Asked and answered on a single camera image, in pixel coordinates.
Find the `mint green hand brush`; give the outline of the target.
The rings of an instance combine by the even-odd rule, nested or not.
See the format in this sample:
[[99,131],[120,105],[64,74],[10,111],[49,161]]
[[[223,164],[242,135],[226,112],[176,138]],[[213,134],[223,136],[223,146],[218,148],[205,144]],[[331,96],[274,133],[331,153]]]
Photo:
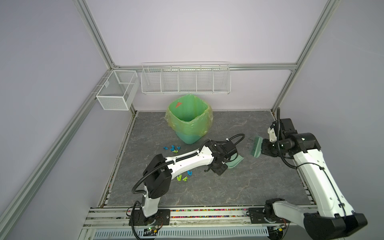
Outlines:
[[262,153],[262,144],[263,144],[263,138],[260,136],[256,136],[254,139],[254,145],[251,150],[251,155],[254,158],[259,158]]

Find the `mint green dustpan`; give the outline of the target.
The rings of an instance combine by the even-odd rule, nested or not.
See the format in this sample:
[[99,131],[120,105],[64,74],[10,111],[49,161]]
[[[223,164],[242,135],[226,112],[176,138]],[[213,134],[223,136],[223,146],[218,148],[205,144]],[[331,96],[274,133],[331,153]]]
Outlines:
[[244,157],[242,157],[241,155],[239,155],[238,153],[236,153],[235,155],[232,155],[230,160],[228,162],[225,162],[225,164],[228,166],[229,169],[233,169],[234,167],[236,167],[242,160],[244,159]]

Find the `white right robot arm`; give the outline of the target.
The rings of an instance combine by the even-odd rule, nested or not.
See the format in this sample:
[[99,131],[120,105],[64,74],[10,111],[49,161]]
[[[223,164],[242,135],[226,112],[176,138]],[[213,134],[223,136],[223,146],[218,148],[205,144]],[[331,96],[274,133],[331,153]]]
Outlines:
[[362,213],[355,212],[336,184],[324,159],[317,138],[311,133],[298,133],[291,119],[281,119],[268,128],[261,153],[279,157],[297,171],[308,188],[315,209],[300,207],[282,198],[267,200],[265,219],[269,222],[285,219],[304,228],[313,240],[334,240],[353,235],[368,225]]

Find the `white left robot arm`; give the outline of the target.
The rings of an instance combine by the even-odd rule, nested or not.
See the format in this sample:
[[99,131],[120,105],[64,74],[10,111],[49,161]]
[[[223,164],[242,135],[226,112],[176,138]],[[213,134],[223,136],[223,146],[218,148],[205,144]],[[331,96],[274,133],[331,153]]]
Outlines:
[[132,188],[133,194],[143,196],[140,209],[144,217],[157,214],[160,198],[169,191],[171,181],[182,173],[207,166],[207,172],[222,175],[228,169],[228,163],[240,158],[237,145],[244,138],[245,134],[237,134],[224,141],[209,139],[186,154],[172,157],[156,155]]

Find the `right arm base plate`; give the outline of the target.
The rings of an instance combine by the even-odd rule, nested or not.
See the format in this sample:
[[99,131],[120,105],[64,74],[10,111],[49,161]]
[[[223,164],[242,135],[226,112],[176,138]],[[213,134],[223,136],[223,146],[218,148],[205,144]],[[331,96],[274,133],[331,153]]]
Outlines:
[[252,224],[286,224],[282,218],[277,217],[273,211],[265,210],[264,207],[249,208],[247,216]]

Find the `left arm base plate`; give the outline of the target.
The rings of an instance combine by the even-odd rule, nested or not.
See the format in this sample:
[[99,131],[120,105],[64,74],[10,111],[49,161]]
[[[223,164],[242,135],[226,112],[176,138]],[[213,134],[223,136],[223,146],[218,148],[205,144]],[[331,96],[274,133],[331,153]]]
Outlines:
[[129,225],[137,226],[168,226],[171,220],[170,209],[159,209],[153,216],[145,217],[143,210],[135,209],[130,217]]

